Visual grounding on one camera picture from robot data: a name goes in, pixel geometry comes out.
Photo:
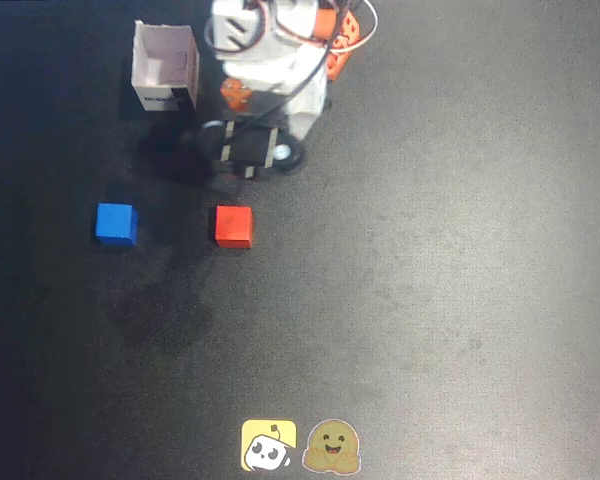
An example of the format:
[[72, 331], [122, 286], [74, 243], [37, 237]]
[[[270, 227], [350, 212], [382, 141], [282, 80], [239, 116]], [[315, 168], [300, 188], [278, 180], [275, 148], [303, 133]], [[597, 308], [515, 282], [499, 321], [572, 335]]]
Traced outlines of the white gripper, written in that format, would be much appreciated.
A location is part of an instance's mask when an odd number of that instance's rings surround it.
[[228, 118], [287, 118], [288, 131], [304, 141], [322, 115], [327, 96], [327, 49], [314, 45], [261, 42], [219, 52], [225, 74], [220, 92]]

